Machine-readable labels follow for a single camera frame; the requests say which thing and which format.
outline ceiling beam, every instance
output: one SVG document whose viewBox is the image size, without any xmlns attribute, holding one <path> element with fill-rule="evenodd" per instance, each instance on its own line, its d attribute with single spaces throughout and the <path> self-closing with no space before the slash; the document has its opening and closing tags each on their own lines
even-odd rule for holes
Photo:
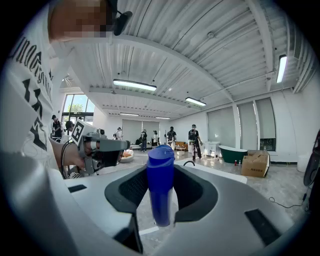
<svg viewBox="0 0 320 256">
<path fill-rule="evenodd" d="M 112 44 L 120 44 L 120 45 L 127 45 L 132 47 L 140 48 L 144 51 L 150 51 L 157 54 L 160 54 L 162 56 L 166 56 L 169 59 L 172 59 L 191 71 L 198 74 L 199 77 L 206 79 L 208 83 L 210 83 L 213 87 L 215 87 L 218 90 L 223 89 L 221 83 L 217 79 L 215 79 L 209 72 L 207 72 L 204 68 L 193 62 L 191 59 L 187 58 L 186 56 L 178 53 L 177 51 L 166 47 L 162 44 L 159 44 L 157 42 L 144 39 L 141 37 L 136 37 L 132 35 L 126 35 L 121 34 L 118 36 L 112 36 L 112 33 L 107 33 L 107 37 L 93 37 L 93 38 L 79 38 L 73 42 L 70 42 L 70 44 L 77 44 L 77 43 L 85 43 L 85 44 L 98 44 L 98 43 L 110 43 Z M 232 98 L 232 95 L 226 91 L 221 91 L 230 101 L 234 101 Z"/>
<path fill-rule="evenodd" d="M 133 96 L 133 97 L 138 97 L 138 98 L 145 98 L 145 99 L 150 99 L 150 100 L 154 100 L 154 101 L 175 104 L 175 105 L 179 105 L 179 106 L 187 106 L 188 105 L 187 103 L 184 103 L 184 102 L 181 102 L 178 100 L 165 98 L 165 97 L 161 97 L 161 96 L 156 96 L 153 94 L 147 94 L 147 93 L 143 93 L 143 92 L 132 91 L 132 90 L 91 87 L 89 89 L 89 92 L 90 93 L 105 93 L 105 94 L 113 94 L 112 92 L 115 92 L 116 94 L 119 94 L 119 95 L 127 95 L 127 96 Z M 201 110 L 201 107 L 198 107 L 198 106 L 191 106 L 190 108 L 195 109 L 195 110 L 199 110 L 199 111 Z"/>
<path fill-rule="evenodd" d="M 259 32 L 262 38 L 262 44 L 265 54 L 265 63 L 267 73 L 274 71 L 274 54 L 272 47 L 271 34 L 268 26 L 268 22 L 264 11 L 262 10 L 258 0 L 245 0 L 249 6 L 250 11 L 253 14 L 256 24 L 258 25 Z M 271 88 L 271 76 L 266 80 L 266 90 L 270 92 Z"/>
<path fill-rule="evenodd" d="M 176 113 L 170 113 L 167 112 L 160 112 L 155 110 L 147 110 L 147 109 L 137 109 L 137 108 L 131 108 L 131 107 L 116 107 L 116 106 L 102 106 L 103 110 L 109 110 L 109 111 L 120 111 L 120 112 L 128 112 L 130 114 L 150 114 L 150 115 L 156 115 L 157 117 L 164 117 L 164 118 L 170 118 L 170 117 L 176 117 L 180 118 L 180 114 Z"/>
</svg>

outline green bathtub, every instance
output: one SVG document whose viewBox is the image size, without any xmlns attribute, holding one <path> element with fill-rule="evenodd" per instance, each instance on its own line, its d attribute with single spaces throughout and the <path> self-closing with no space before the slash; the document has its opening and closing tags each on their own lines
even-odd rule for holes
<svg viewBox="0 0 320 256">
<path fill-rule="evenodd" d="M 248 150 L 246 149 L 240 149 L 240 148 L 234 148 L 229 146 L 219 146 L 221 155 L 223 157 L 223 160 L 226 163 L 234 164 L 235 160 L 239 164 L 239 161 L 243 161 L 244 156 L 248 155 Z"/>
</svg>

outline black pants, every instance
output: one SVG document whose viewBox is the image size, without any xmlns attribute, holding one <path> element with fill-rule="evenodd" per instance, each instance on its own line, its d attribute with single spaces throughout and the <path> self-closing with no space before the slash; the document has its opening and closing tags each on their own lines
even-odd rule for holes
<svg viewBox="0 0 320 256">
<path fill-rule="evenodd" d="M 191 142 L 191 147 L 192 147 L 192 158 L 195 159 L 196 158 L 196 152 L 198 154 L 198 157 L 201 158 L 201 150 L 200 150 L 200 145 L 199 145 L 199 141 L 196 140 L 194 143 Z"/>
</svg>

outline concrete floor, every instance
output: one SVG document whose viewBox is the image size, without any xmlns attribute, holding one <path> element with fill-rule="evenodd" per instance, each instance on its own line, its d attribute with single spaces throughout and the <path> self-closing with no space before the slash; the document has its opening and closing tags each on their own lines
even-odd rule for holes
<svg viewBox="0 0 320 256">
<path fill-rule="evenodd" d="M 148 152 L 142 153 L 139 150 L 134 151 L 134 160 L 130 163 L 120 163 L 115 167 L 108 167 L 99 171 L 99 174 L 106 174 L 118 170 L 145 165 L 148 160 Z M 175 160 L 191 160 L 191 154 L 187 152 L 185 155 L 175 155 Z M 226 163 L 221 158 L 211 158 L 209 156 L 197 158 L 195 161 L 199 165 L 203 165 L 216 170 L 227 173 L 241 175 L 241 166 Z M 251 177 L 247 176 L 247 185 L 254 188 L 267 199 L 274 197 L 275 201 L 284 206 L 300 205 L 302 198 L 307 191 L 307 187 L 303 184 L 304 173 L 297 171 L 296 165 L 271 164 L 266 177 Z M 144 249 L 144 254 L 151 255 L 162 241 L 171 233 L 175 219 L 175 213 L 178 211 L 177 201 L 171 203 L 171 224 L 167 227 L 157 227 L 154 224 L 152 216 L 149 192 L 144 195 L 144 198 L 137 208 L 137 221 L 140 232 L 141 242 Z M 296 222 L 302 215 L 305 214 L 307 200 L 302 206 L 294 206 L 292 208 L 283 208 L 277 205 L 282 211 L 285 211 L 291 219 Z"/>
</svg>

